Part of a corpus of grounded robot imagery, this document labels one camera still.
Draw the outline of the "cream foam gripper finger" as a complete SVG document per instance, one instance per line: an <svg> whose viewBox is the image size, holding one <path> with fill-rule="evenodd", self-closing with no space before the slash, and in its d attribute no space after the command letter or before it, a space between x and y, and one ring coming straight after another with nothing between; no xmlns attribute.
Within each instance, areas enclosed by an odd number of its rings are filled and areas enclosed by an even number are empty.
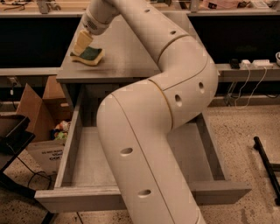
<svg viewBox="0 0 280 224"><path fill-rule="evenodd" d="M81 30L73 46L73 53L75 55L81 55L92 41L93 37L91 34L85 29Z"/></svg>

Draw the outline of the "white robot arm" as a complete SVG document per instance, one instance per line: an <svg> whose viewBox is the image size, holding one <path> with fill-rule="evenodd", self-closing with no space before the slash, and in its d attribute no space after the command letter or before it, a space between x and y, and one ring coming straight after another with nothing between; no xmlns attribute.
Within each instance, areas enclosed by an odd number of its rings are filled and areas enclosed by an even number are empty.
<svg viewBox="0 0 280 224"><path fill-rule="evenodd" d="M109 94L97 111L99 138L134 224L206 224L167 141L214 98L217 68L205 47L146 0L91 0L81 22L104 33L122 16L160 72Z"/></svg>

